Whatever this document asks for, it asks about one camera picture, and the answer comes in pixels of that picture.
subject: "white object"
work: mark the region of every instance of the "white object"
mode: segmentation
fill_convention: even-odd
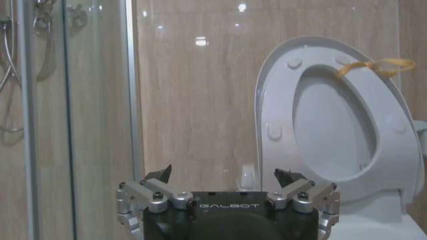
[[[424,163],[402,96],[368,68],[336,77],[344,64],[365,61],[324,37],[290,39],[268,56],[254,92],[261,189],[280,190],[276,168],[334,182],[344,215],[334,228],[358,224],[357,239],[385,239],[400,224],[402,231],[413,230],[401,233],[413,236],[406,239],[425,239],[405,220],[405,204],[422,188]],[[362,220],[377,224],[368,229]]]
[[[258,191],[257,181],[258,177],[254,171],[253,164],[242,164],[240,179],[237,179],[237,191],[238,192],[254,192]]]
[[[427,121],[413,121],[413,128],[418,136],[418,144],[421,150],[421,156],[427,159]]]

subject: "shower head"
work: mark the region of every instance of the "shower head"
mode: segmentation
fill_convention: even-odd
[[[0,17],[0,30],[6,31],[11,25],[11,20],[7,16]]]

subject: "tiled wall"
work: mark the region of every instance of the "tiled wall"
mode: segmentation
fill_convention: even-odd
[[[397,57],[397,1],[137,1],[146,171],[170,163],[170,184],[236,189],[240,165],[256,163],[257,73],[274,47],[302,35]]]
[[[133,178],[124,1],[82,5],[83,29],[67,39],[77,239],[130,239],[117,222],[116,189]]]
[[[9,0],[0,0],[0,16],[9,16]],[[2,32],[0,54],[5,57]],[[0,80],[6,63],[0,60]],[[9,128],[22,124],[21,90],[17,84],[6,84],[0,93],[0,125]],[[0,239],[26,240],[26,189],[23,172],[22,134],[0,131]]]
[[[400,56],[416,61],[416,69],[401,74],[401,92],[412,117],[427,121],[427,1],[398,1]],[[427,181],[409,213],[427,233]]]

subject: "glass shower door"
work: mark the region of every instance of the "glass shower door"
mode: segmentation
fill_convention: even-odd
[[[116,221],[116,188],[137,177],[140,168],[132,147],[126,2],[14,3],[26,179],[21,187],[27,189],[26,202],[21,196],[27,231],[18,239],[128,239]]]

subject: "metal pipe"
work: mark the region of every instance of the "metal pipe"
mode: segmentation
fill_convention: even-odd
[[[11,53],[10,53],[10,50],[9,50],[7,32],[6,31],[3,32],[3,48],[5,48],[5,56],[6,56],[7,64],[9,64],[10,68],[11,68],[11,70],[13,70],[13,74],[14,74],[18,86],[21,87],[21,77],[19,77],[19,74],[18,74],[18,70],[15,69],[15,66],[13,64],[13,56],[11,56]]]
[[[10,11],[10,22],[9,22],[9,25],[10,25],[10,45],[11,45],[11,60],[14,59],[14,45],[15,45],[15,31],[14,31],[14,23],[13,23],[13,19],[14,19],[14,1],[10,0],[9,1],[9,11]],[[6,71],[5,71],[5,74],[3,74],[3,77],[1,79],[1,83],[0,83],[0,92],[6,84],[6,79],[9,78],[10,76],[10,73],[11,73],[11,66],[9,65],[6,67]]]

